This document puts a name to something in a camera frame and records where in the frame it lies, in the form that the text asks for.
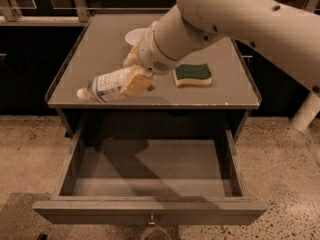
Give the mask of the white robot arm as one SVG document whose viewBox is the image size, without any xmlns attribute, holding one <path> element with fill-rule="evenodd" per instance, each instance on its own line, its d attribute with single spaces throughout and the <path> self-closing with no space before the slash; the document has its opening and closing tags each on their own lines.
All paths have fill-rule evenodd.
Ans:
<svg viewBox="0 0 320 240">
<path fill-rule="evenodd" d="M 320 111 L 320 16 L 274 0 L 176 0 L 151 24 L 123 65 L 155 74 L 223 37 L 240 41 L 310 91 L 292 119 L 307 129 Z"/>
</svg>

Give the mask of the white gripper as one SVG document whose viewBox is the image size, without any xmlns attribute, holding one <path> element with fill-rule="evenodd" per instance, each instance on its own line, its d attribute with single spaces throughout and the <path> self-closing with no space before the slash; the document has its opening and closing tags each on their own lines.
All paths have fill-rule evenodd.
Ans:
<svg viewBox="0 0 320 240">
<path fill-rule="evenodd" d="M 158 21 L 154 21 L 142 34 L 138 46 L 134 45 L 123 61 L 123 67 L 129 68 L 129 75 L 120 93 L 126 97 L 140 95 L 155 87 L 155 75 L 164 75 L 177 67 L 178 62 L 166 56 L 158 47 L 155 29 Z"/>
</svg>

